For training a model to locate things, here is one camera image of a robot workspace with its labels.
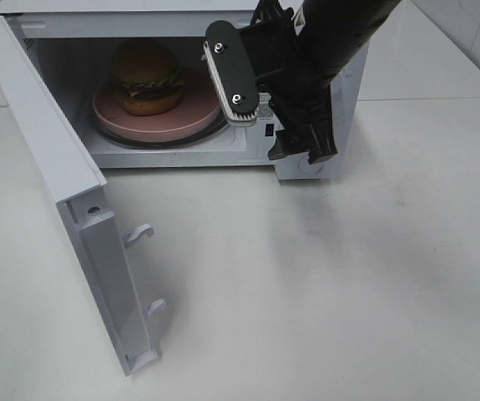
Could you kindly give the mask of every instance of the white microwave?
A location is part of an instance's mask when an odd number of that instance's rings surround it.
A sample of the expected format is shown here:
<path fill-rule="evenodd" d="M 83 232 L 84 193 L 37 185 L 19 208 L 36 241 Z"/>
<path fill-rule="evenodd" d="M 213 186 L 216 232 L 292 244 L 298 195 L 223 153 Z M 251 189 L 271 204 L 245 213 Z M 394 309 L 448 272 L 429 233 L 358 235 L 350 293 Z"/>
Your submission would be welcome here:
<path fill-rule="evenodd" d="M 300 1 L 283 2 L 297 8 Z M 331 84 L 339 153 L 310 165 L 308 155 L 269 160 L 280 121 L 260 95 L 255 125 L 225 124 L 196 143 L 137 149 L 105 138 L 90 119 L 91 98 L 108 78 L 109 57 L 126 38 L 166 44 L 181 64 L 204 72 L 206 28 L 226 20 L 247 26 L 249 0 L 126 0 L 0 2 L 0 87 L 62 217 L 125 374 L 159 356 L 152 335 L 157 299 L 142 305 L 124 249 L 152 235 L 143 224 L 125 236 L 104 193 L 100 169 L 273 165 L 281 180 L 338 175 L 355 112 L 367 46 Z"/>

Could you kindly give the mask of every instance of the black robotic arm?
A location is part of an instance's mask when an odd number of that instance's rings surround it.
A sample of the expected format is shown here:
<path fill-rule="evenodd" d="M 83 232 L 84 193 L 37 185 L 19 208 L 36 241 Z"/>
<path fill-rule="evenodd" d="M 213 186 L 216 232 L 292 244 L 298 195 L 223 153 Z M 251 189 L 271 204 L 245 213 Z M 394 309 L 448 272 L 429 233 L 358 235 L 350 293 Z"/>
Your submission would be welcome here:
<path fill-rule="evenodd" d="M 253 124 L 259 92 L 269 93 L 284 127 L 270 160 L 304 152 L 311 164 L 330 159 L 331 81 L 400 1 L 305 0 L 294 13 L 260 0 L 249 27 L 212 23 L 205 54 L 227 119 Z"/>

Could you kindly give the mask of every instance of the table surface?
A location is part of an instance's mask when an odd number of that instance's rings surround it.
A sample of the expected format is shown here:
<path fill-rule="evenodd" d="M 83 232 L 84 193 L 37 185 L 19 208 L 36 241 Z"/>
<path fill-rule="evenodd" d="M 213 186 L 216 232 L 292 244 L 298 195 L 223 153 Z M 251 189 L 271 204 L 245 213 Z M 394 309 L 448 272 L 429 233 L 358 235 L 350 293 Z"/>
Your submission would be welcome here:
<path fill-rule="evenodd" d="M 338 181 L 106 177 L 156 230 L 128 257 L 164 356 L 122 374 L 0 107 L 0 400 L 480 399 L 480 99 L 359 102 Z"/>

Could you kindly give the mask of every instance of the toy hamburger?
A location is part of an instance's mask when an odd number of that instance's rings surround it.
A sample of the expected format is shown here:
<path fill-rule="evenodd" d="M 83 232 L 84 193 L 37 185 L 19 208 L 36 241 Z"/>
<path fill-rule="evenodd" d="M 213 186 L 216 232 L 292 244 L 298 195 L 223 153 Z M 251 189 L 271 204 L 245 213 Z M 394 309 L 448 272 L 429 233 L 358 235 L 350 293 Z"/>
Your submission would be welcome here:
<path fill-rule="evenodd" d="M 115 101 L 131 115 L 170 111 L 182 101 L 184 80 L 173 53 L 150 38 L 129 39 L 112 56 Z"/>

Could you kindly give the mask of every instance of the microwave door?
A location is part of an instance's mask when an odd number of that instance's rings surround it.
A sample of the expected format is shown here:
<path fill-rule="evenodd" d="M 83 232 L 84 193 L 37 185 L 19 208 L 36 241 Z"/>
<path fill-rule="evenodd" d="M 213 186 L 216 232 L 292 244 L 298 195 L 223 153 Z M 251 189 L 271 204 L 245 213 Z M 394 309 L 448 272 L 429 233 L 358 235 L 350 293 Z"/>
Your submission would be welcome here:
<path fill-rule="evenodd" d="M 12 18 L 0 17 L 0 88 L 53 198 L 126 374 L 158 357 L 148 324 L 162 300 L 141 305 L 124 252 L 152 229 L 124 238 L 104 193 L 106 180 L 48 91 Z"/>

